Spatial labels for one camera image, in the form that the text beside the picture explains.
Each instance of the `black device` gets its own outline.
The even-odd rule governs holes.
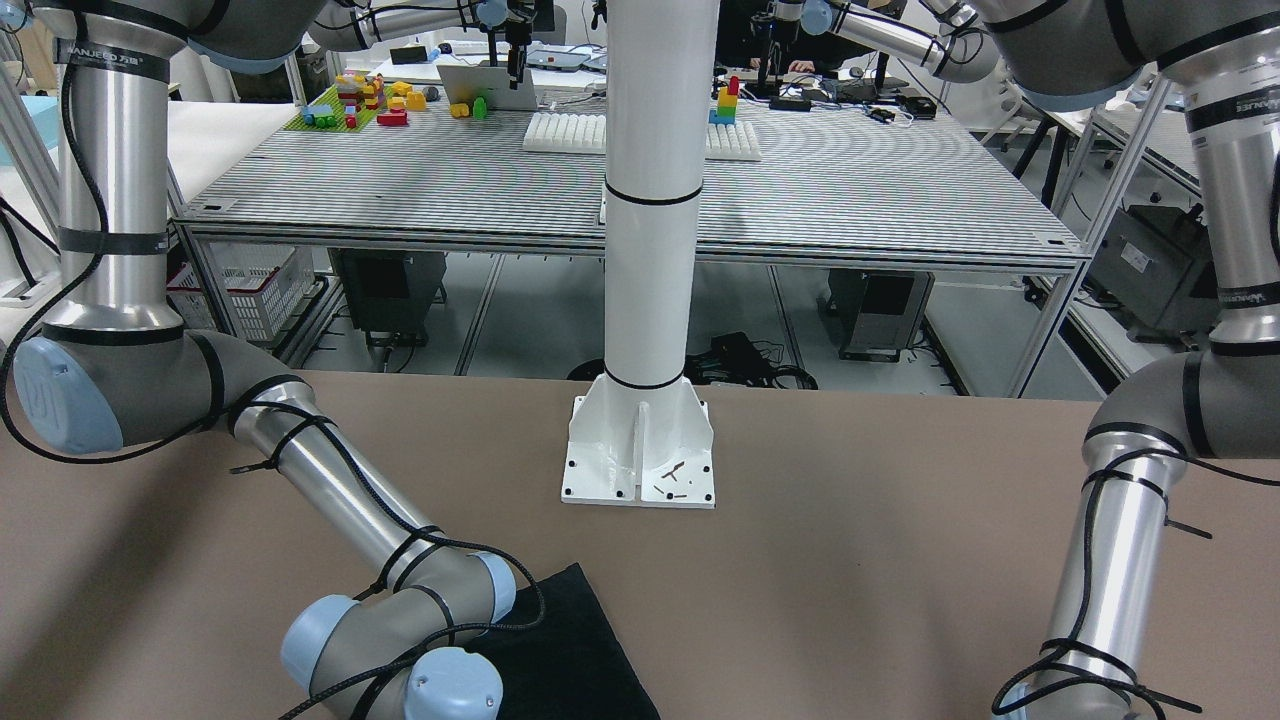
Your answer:
[[[342,279],[352,325],[370,333],[426,338],[426,313],[443,292],[444,254],[407,250],[332,249],[329,259]]]
[[[1089,279],[1133,314],[1134,341],[1208,332],[1221,310],[1208,229],[1199,211],[1130,205],[1116,213]]]
[[[897,363],[924,322],[933,274],[836,268],[827,287],[819,306],[840,319],[840,359]]]
[[[938,117],[938,104],[919,95],[904,95],[897,104],[918,120],[932,120]]]
[[[413,63],[426,61],[426,47],[421,45],[410,45],[408,47],[392,47],[392,64],[393,65],[411,65]]]
[[[791,110],[795,113],[808,113],[813,109],[813,101],[795,97],[771,97],[771,110]]]

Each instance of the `white plastic crate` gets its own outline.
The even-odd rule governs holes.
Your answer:
[[[270,342],[315,282],[307,249],[289,245],[214,243],[214,261],[230,300],[236,334]],[[169,299],[192,329],[212,329],[214,315],[195,268],[183,264],[169,281]]]
[[[522,147],[529,152],[604,155],[605,124],[604,115],[534,113],[525,129]],[[728,126],[708,123],[707,159],[751,163],[763,160],[755,126],[749,122]]]

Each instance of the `black cloth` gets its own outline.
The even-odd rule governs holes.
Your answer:
[[[570,565],[538,584],[547,597],[541,625],[490,632],[466,646],[502,674],[498,720],[658,720],[582,569]],[[525,588],[507,621],[536,615],[538,598]]]
[[[867,0],[855,0],[855,4],[865,8]],[[751,58],[759,58],[764,53],[764,40],[753,33],[751,15],[763,13],[768,5],[769,0],[721,0],[719,24],[716,28],[717,63],[746,68]],[[906,0],[893,0],[877,12],[897,18],[905,6]],[[782,67],[776,68],[776,72],[785,73],[792,60],[812,60],[817,72],[835,70],[850,58],[874,51],[831,33],[809,35],[800,31],[796,41],[782,54]]]

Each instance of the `white pillar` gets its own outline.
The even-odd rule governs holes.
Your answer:
[[[609,4],[607,374],[573,405],[566,502],[716,505],[712,428],[682,372],[717,12]]]

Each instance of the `laptop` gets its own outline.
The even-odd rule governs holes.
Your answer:
[[[538,92],[534,78],[525,69],[525,79],[516,90],[511,88],[507,68],[486,65],[436,65],[440,82],[449,104],[474,102],[484,97],[490,110],[538,110]]]

